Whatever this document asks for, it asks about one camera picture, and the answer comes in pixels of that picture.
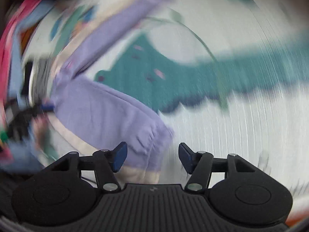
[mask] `pink sticker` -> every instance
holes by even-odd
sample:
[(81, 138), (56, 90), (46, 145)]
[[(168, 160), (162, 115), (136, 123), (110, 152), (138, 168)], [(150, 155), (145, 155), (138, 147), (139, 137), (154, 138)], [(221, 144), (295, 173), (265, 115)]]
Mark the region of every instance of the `pink sticker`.
[(134, 47), (134, 49), (137, 49), (139, 51), (143, 51), (144, 50), (143, 47), (141, 47), (139, 45), (134, 45), (133, 47)]
[(71, 66), (72, 66), (72, 61), (70, 61), (70, 62), (68, 63), (68, 65), (65, 67), (65, 69), (69, 69)]
[(164, 79), (165, 80), (165, 76), (164, 76), (164, 73), (158, 69), (154, 69), (154, 72), (157, 76), (159, 76), (160, 78)]

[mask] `ribbed black surface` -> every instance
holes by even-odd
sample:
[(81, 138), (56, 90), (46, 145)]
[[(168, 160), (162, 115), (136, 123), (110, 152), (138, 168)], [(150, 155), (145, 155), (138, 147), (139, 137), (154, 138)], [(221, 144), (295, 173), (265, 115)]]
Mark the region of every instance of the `ribbed black surface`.
[(180, 185), (128, 184), (117, 194), (106, 194), (86, 217), (69, 225), (34, 231), (72, 232), (280, 232), (283, 224), (272, 228), (243, 228), (219, 217), (201, 195), (188, 194)]
[(18, 175), (9, 175), (0, 171), (0, 215), (4, 215), (10, 220), (17, 221), (16, 215), (11, 205), (13, 190), (25, 179)]

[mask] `black strap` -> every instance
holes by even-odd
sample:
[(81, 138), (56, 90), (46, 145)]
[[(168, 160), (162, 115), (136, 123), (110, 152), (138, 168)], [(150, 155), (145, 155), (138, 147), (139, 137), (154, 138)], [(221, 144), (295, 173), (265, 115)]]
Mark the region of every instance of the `black strap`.
[(29, 82), (30, 82), (30, 74), (33, 66), (33, 61), (28, 61), (27, 64), (25, 65), (25, 80), (24, 80), (24, 85), (21, 90), (21, 95), (22, 96), (28, 96), (29, 94)]

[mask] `pink fabric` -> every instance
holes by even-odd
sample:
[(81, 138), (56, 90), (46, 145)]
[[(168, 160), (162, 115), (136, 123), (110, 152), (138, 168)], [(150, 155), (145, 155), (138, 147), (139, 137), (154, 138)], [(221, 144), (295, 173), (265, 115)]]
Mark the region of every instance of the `pink fabric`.
[(11, 63), (12, 37), (17, 24), (28, 16), (41, 0), (24, 0), (7, 24), (0, 40), (0, 101), (7, 98), (8, 78)]
[(12, 163), (13, 156), (10, 152), (10, 149), (5, 145), (2, 147), (3, 151), (0, 153), (0, 162), (1, 164), (10, 164)]

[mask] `light blue fabric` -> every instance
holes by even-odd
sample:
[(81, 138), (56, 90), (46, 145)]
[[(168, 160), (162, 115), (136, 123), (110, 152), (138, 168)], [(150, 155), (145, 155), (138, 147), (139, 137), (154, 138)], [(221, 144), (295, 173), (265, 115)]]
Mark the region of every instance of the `light blue fabric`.
[[(47, 0), (40, 2), (32, 13), (18, 24), (13, 34), (12, 58), (7, 96), (17, 97), (20, 108), (26, 107), (26, 101), (20, 95), (24, 83), (24, 74), (21, 68), (20, 32), (41, 20), (53, 6), (54, 4)], [(7, 171), (8, 173), (35, 173), (43, 168), (41, 163), (37, 160), (38, 154), (34, 147), (32, 130), (29, 130), (29, 133), (29, 138), (24, 138), (23, 141), (13, 142), (9, 140), (7, 142), (14, 161), (10, 164), (7, 164), (7, 162), (0, 163), (0, 169)]]

